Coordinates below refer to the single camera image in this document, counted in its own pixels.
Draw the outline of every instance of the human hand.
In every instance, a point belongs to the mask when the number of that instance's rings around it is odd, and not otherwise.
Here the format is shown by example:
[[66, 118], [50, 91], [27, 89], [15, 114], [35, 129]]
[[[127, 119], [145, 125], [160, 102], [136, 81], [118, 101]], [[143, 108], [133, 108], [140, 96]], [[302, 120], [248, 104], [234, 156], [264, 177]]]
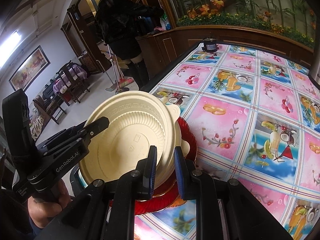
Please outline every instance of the human hand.
[[58, 215], [62, 209], [64, 209], [68, 203], [71, 202], [69, 192], [62, 179], [58, 181], [58, 189], [60, 191], [60, 196], [58, 199], [59, 203], [37, 203], [33, 197], [28, 199], [29, 215], [37, 227], [44, 228], [47, 224], [49, 224], [48, 218]]

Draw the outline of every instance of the black skirt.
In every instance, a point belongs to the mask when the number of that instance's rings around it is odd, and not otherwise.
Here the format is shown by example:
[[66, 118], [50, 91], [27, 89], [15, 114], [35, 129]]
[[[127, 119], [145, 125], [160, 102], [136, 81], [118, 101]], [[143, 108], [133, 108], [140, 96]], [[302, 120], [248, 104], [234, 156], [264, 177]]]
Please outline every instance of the black skirt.
[[135, 58], [141, 53], [140, 45], [134, 37], [111, 42], [109, 46], [122, 60]]

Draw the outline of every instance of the fluorescent light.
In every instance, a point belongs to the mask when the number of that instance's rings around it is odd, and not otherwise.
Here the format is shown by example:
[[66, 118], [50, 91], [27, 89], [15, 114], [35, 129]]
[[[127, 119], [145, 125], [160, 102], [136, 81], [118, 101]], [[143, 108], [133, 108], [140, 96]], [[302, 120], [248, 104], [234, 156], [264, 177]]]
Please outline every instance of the fluorescent light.
[[0, 68], [5, 64], [11, 54], [15, 51], [21, 37], [17, 32], [14, 32], [0, 46]]

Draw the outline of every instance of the pink cloth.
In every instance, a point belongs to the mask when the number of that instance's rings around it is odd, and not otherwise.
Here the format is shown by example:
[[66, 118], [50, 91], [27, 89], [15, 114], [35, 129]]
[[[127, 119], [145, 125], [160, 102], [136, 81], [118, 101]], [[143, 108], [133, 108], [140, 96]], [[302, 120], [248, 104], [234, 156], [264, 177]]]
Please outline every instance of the pink cloth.
[[[70, 68], [69, 72], [73, 76], [74, 80], [77, 79], [76, 75], [78, 75], [82, 80], [87, 78], [87, 73], [86, 73], [86, 71], [84, 71], [84, 69], [82, 67], [80, 67], [76, 64], [74, 64], [72, 67], [74, 70], [72, 68]], [[60, 90], [66, 86], [65, 83], [68, 83], [68, 78], [64, 74], [62, 75], [62, 78], [63, 78], [64, 82], [60, 78], [58, 78], [56, 80], [56, 83], [53, 85], [53, 92], [55, 94], [60, 92]]]

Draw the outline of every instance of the framed painting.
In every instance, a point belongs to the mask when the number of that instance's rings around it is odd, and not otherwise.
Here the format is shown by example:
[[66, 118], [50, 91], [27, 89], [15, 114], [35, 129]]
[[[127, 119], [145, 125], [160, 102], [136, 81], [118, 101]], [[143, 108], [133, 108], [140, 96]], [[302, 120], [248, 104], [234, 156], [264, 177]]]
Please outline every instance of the framed painting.
[[38, 46], [14, 72], [9, 79], [10, 85], [15, 91], [20, 88], [26, 90], [49, 64], [50, 61], [44, 54], [41, 46]]

